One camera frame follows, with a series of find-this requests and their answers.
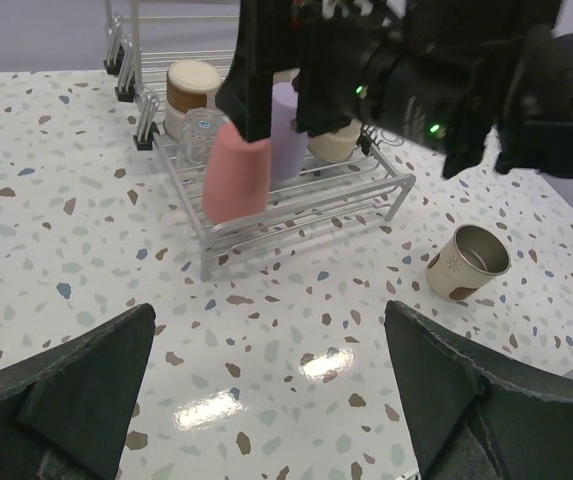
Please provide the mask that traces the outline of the steel cup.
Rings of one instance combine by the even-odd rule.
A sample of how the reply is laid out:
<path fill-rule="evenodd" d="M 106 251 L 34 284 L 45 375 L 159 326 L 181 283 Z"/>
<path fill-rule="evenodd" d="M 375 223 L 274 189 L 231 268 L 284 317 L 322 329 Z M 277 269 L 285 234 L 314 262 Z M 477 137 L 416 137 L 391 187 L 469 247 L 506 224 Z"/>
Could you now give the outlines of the steel cup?
<path fill-rule="evenodd" d="M 356 148 L 362 124 L 353 120 L 348 126 L 317 137 L 308 142 L 308 151 L 318 159 L 330 163 L 346 161 Z"/>
<path fill-rule="evenodd" d="M 221 84 L 221 74 L 210 63 L 194 59 L 175 61 L 166 73 L 166 134 L 179 140 L 186 113 L 197 108 L 213 108 L 214 96 Z"/>
<path fill-rule="evenodd" d="M 463 301 L 511 267 L 510 254 L 492 232 L 461 225 L 431 259 L 425 276 L 429 287 L 449 301 Z"/>

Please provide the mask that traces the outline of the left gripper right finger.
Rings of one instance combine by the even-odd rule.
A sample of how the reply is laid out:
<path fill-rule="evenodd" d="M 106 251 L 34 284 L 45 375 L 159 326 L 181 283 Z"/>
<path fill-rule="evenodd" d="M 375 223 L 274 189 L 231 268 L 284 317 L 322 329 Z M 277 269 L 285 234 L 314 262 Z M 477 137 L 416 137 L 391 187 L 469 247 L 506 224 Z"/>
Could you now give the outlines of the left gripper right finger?
<path fill-rule="evenodd" d="M 385 332 L 421 478 L 573 479 L 573 380 L 399 301 Z"/>

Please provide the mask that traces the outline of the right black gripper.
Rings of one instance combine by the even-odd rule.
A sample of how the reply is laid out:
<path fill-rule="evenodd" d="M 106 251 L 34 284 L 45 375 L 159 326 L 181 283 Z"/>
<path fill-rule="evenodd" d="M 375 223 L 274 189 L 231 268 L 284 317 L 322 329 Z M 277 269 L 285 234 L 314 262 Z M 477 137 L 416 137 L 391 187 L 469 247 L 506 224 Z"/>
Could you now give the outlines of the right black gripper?
<path fill-rule="evenodd" d="M 296 131 L 319 136 L 356 120 L 420 145 L 450 145 L 466 72 L 406 50 L 355 9 L 325 18 L 319 1 L 240 3 L 233 60 L 215 104 L 247 142 L 271 131 L 274 75 L 295 69 Z"/>

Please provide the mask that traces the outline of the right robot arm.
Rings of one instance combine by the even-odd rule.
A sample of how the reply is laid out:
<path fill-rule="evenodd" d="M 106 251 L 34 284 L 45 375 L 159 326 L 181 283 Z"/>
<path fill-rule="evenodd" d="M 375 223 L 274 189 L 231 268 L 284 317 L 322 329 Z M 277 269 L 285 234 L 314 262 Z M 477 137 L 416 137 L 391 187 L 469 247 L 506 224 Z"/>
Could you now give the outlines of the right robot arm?
<path fill-rule="evenodd" d="M 478 165 L 573 179 L 573 34 L 557 1 L 244 1 L 217 107 L 247 141 L 269 136 L 273 77 L 295 70 L 295 129 L 359 121 Z"/>

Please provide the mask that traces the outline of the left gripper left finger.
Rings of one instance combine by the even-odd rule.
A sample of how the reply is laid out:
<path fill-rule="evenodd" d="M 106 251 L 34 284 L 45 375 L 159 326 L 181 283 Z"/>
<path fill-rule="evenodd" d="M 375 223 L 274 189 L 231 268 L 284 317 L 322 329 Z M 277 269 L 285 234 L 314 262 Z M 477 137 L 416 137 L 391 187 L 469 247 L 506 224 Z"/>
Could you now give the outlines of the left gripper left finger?
<path fill-rule="evenodd" d="M 114 479 L 152 348 L 139 304 L 0 370 L 0 479 Z"/>

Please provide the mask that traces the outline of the red plastic cup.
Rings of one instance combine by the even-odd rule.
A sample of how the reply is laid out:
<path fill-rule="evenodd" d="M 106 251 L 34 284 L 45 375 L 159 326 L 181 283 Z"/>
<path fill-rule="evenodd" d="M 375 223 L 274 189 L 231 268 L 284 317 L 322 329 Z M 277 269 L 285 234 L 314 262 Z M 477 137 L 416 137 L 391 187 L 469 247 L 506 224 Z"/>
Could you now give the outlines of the red plastic cup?
<path fill-rule="evenodd" d="M 232 122 L 225 123 L 206 166 L 202 209 L 215 225 L 263 212 L 270 180 L 270 141 L 246 142 Z"/>

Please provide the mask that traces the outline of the purple plastic cup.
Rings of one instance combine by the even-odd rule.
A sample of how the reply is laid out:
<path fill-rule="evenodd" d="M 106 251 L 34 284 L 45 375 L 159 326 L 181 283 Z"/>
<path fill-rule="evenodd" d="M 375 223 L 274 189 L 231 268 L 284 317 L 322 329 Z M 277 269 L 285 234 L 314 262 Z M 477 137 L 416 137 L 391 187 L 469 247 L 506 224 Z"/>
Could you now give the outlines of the purple plastic cup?
<path fill-rule="evenodd" d="M 308 137 L 293 127 L 297 105 L 298 94 L 290 83 L 281 82 L 273 86 L 270 145 L 274 182 L 294 178 L 304 163 Z"/>

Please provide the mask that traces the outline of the small clear glass cup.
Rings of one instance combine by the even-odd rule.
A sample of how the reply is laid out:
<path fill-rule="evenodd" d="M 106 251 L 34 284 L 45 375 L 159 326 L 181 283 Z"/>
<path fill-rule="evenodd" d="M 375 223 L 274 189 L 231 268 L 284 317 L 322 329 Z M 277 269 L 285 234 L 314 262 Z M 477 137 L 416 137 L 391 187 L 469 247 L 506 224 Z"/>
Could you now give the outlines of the small clear glass cup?
<path fill-rule="evenodd" d="M 219 110 L 203 107 L 189 110 L 184 116 L 178 141 L 178 161 L 205 165 L 224 123 L 225 117 Z"/>

